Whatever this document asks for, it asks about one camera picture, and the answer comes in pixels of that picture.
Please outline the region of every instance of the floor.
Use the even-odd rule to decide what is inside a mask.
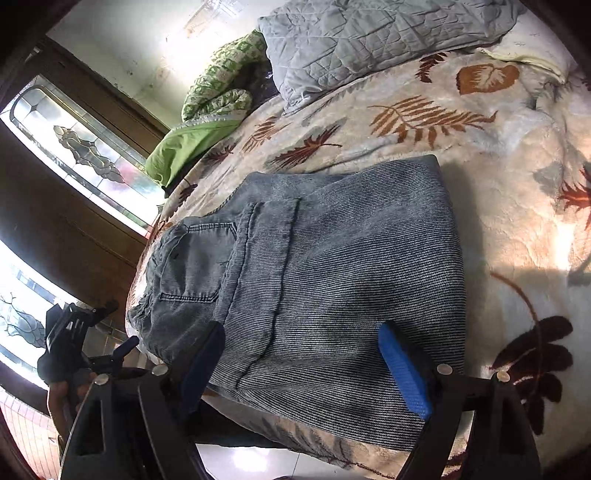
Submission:
[[[257,447],[198,445],[205,468],[216,480],[362,480],[364,477],[303,453]]]

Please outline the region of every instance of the green quilt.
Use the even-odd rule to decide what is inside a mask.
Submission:
[[[246,90],[227,90],[240,69],[265,58],[267,45],[260,32],[253,31],[216,51],[209,67],[189,89],[181,117],[156,146],[146,161],[146,173],[167,186],[192,158],[231,134],[244,120],[252,96]]]

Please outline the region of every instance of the white pillow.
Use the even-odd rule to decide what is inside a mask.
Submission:
[[[501,41],[478,48],[497,60],[520,61],[548,70],[560,82],[566,82],[576,63],[554,32],[531,11],[517,17],[517,23]]]

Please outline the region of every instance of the black device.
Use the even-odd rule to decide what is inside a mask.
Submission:
[[[72,307],[53,327],[48,318],[46,376],[65,372],[73,378],[81,365],[99,375],[73,424],[60,480],[212,480],[186,423],[222,355],[223,326],[212,322],[170,366],[123,368],[122,354],[137,338],[114,356],[85,359],[80,336],[98,314]],[[435,365],[393,323],[382,325],[378,340],[407,407],[426,420],[398,480],[439,480],[460,416],[468,410],[475,413],[460,479],[541,479],[525,411],[507,378],[466,377]],[[72,366],[63,363],[70,361]]]

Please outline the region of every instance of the hand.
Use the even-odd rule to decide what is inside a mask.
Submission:
[[[90,374],[89,382],[85,385],[81,385],[76,389],[76,394],[80,402],[84,400],[92,381],[96,378],[96,374],[93,372]],[[57,382],[49,385],[49,393],[47,394],[47,409],[53,420],[53,424],[56,426],[57,433],[60,437],[67,442],[70,436],[70,429],[64,415],[64,406],[68,399],[68,382]],[[76,405],[76,411],[80,409],[80,403]]]

